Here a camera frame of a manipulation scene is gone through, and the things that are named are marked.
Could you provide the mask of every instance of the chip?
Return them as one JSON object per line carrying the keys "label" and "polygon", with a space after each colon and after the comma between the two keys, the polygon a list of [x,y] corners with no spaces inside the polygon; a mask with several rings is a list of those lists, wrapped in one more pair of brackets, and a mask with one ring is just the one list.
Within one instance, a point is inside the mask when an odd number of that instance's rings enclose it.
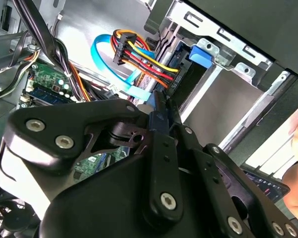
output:
{"label": "chip", "polygon": [[80,179],[80,176],[82,175],[82,173],[81,172],[79,172],[79,171],[75,171],[74,172],[74,178],[75,179]]}
{"label": "chip", "polygon": [[56,85],[53,85],[53,87],[52,87],[52,90],[54,91],[54,92],[59,92],[60,91],[60,87],[59,86],[56,86]]}

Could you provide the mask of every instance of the blue drive latch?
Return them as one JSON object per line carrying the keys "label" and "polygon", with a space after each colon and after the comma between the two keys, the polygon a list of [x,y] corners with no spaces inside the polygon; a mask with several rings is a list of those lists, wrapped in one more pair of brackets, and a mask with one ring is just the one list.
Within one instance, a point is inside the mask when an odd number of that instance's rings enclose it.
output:
{"label": "blue drive latch", "polygon": [[189,59],[205,68],[212,66],[212,56],[197,46],[192,47]]}

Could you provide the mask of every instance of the black fan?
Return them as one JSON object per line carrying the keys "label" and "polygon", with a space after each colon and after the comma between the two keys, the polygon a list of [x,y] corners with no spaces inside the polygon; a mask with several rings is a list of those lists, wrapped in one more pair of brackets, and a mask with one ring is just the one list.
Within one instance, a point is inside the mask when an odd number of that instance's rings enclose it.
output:
{"label": "black fan", "polygon": [[0,196],[0,238],[33,238],[40,224],[33,208],[20,206],[10,194]]}

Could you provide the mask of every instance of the cable bundle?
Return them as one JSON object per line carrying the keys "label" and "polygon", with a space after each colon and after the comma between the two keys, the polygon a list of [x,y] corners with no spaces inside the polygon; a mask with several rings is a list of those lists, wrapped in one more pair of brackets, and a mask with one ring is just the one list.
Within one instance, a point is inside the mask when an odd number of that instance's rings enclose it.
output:
{"label": "cable bundle", "polygon": [[[130,30],[115,30],[113,36],[110,39],[112,49],[115,53],[117,52],[121,35],[124,33],[136,34],[135,32]],[[149,51],[149,46],[144,41],[144,39],[138,34],[136,35],[137,35],[136,45],[138,45],[141,49]],[[160,64],[159,62],[155,61],[151,57],[141,52],[141,50],[139,50],[136,47],[136,45],[133,44],[131,41],[128,41],[127,43],[128,43],[127,47],[124,49],[122,62],[128,63],[136,67],[141,72],[143,72],[143,74],[148,75],[149,77],[153,78],[158,83],[160,83],[163,87],[168,88],[169,83],[176,77],[176,73],[179,70],[175,68],[166,67]]]}
{"label": "cable bundle", "polygon": [[70,63],[62,41],[51,35],[33,1],[12,0],[29,33],[49,60],[69,79],[78,101],[91,101],[76,68]]}

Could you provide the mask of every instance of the motherboard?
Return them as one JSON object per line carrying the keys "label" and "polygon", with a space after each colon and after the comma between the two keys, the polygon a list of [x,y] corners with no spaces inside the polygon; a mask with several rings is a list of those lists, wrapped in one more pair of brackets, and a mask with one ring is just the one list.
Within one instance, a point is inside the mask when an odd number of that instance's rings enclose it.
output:
{"label": "motherboard", "polygon": [[[29,72],[26,86],[20,96],[20,107],[40,107],[76,103],[67,77],[46,63],[35,63]],[[129,149],[119,147],[107,154],[97,154],[77,162],[74,167],[74,182],[80,182],[127,157]]]}
{"label": "motherboard", "polygon": [[72,87],[63,73],[45,63],[35,63],[20,97],[21,107],[74,103]]}

